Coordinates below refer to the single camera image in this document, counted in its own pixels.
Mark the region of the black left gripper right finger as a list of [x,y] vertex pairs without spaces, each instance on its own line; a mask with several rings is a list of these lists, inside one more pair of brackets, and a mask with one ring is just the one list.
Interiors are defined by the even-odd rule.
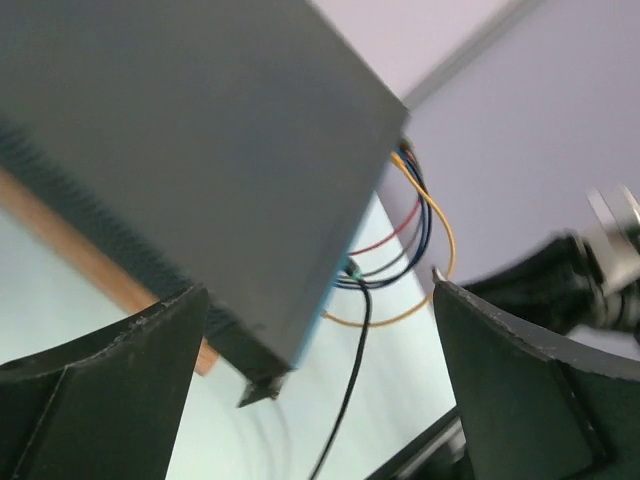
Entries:
[[638,478],[638,362],[434,277],[434,315],[476,478]]

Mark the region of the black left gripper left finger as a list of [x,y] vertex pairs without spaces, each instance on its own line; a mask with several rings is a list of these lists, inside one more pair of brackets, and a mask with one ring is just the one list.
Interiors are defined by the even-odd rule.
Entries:
[[165,478],[208,309],[191,286],[3,364],[2,478]]

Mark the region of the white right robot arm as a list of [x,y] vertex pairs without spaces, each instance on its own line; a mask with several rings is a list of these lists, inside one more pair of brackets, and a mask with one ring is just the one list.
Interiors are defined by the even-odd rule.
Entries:
[[590,195],[598,224],[558,234],[530,256],[463,286],[566,335],[578,325],[639,337],[639,202],[624,186]]

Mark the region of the wooden board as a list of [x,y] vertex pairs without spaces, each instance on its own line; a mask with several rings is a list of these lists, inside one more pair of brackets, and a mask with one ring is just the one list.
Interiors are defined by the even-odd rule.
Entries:
[[1,171],[1,207],[124,311],[137,313],[158,301],[6,170]]

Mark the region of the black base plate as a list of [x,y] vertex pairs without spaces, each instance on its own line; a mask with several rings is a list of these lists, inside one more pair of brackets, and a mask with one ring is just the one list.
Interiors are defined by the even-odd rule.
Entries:
[[454,406],[367,480],[474,479],[458,408]]

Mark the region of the dark network switch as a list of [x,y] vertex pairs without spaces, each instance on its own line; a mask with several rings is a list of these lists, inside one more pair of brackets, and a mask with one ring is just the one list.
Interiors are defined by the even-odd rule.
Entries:
[[407,112],[305,1],[5,1],[1,164],[275,395]]

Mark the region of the aluminium frame rail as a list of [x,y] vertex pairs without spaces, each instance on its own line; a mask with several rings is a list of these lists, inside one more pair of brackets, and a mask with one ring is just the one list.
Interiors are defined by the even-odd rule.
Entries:
[[405,107],[415,111],[541,4],[534,0],[507,1],[409,90],[403,97]]

